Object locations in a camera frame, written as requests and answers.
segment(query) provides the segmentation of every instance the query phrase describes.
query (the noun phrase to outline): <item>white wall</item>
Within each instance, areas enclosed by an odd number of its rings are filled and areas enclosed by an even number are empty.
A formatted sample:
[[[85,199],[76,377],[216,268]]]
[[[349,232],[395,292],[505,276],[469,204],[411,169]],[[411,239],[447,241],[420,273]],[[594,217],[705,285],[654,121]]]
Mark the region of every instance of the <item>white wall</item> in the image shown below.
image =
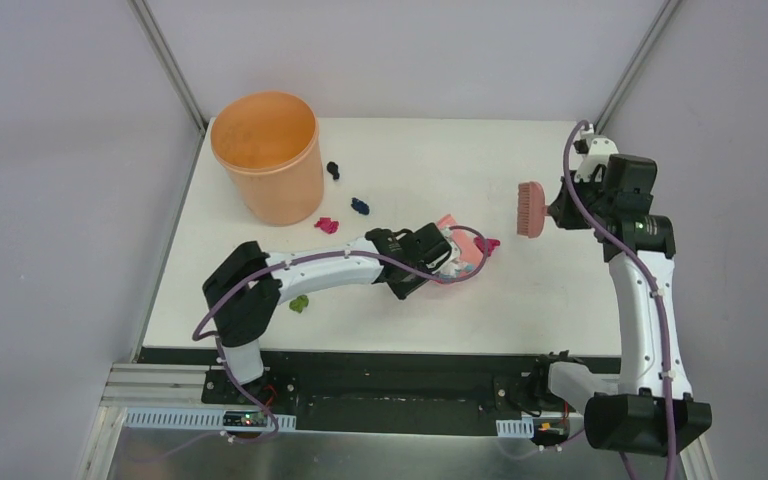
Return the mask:
[[[196,138],[125,1],[0,0],[0,480],[73,475]]]
[[[768,478],[768,2],[686,2],[608,128],[659,162],[676,314],[723,479]]]
[[[283,89],[326,117],[595,117],[662,0],[154,0],[202,111]]]

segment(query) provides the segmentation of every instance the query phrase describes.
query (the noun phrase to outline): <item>red wire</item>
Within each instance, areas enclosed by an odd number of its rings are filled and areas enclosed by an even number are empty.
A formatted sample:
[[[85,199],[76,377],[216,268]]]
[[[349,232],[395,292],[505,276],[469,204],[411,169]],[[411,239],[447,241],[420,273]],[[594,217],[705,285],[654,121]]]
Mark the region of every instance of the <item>red wire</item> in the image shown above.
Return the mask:
[[[269,400],[266,401],[266,406],[268,407],[272,405],[272,402],[275,400],[275,397],[278,396],[278,392],[275,390],[275,387],[273,387],[272,385],[267,385],[265,388],[268,390],[272,390],[272,396],[269,397]]]

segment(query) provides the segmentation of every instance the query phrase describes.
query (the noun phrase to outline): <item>pink brush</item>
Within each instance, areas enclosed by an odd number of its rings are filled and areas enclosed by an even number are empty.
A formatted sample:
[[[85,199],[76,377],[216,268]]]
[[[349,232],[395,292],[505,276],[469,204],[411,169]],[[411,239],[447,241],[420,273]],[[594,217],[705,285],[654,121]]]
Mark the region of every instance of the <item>pink brush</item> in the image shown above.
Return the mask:
[[[549,216],[546,194],[537,182],[519,184],[517,203],[517,235],[537,238],[543,233],[543,224]]]

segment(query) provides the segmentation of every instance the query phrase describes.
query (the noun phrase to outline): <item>white tabletop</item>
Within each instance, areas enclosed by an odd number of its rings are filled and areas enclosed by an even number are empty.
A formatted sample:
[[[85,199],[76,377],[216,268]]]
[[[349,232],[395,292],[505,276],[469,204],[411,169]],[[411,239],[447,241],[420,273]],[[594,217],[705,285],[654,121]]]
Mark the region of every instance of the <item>white tabletop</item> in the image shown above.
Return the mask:
[[[258,222],[205,139],[143,346],[210,348],[190,335],[207,311],[204,280],[240,243],[264,251],[338,245],[376,227],[417,229],[451,213],[502,245],[474,279],[426,284],[405,301],[384,285],[310,295],[301,314],[279,305],[261,347],[275,350],[528,354],[569,349],[620,354],[616,295],[590,231],[560,231],[548,219],[536,240],[516,235],[517,184],[560,186],[561,153],[574,122],[320,119],[325,199],[288,227]],[[355,213],[352,197],[369,216]],[[339,220],[327,235],[320,216]]]

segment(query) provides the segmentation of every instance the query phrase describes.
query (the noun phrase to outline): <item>orange bucket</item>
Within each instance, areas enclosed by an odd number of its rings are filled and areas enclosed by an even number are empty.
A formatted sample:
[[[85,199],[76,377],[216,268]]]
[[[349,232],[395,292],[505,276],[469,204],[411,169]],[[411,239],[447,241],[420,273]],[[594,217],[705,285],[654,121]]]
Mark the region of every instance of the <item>orange bucket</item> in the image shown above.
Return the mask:
[[[213,122],[210,143],[246,206],[263,222],[300,222],[322,203],[319,125],[295,95],[260,92],[235,101]]]

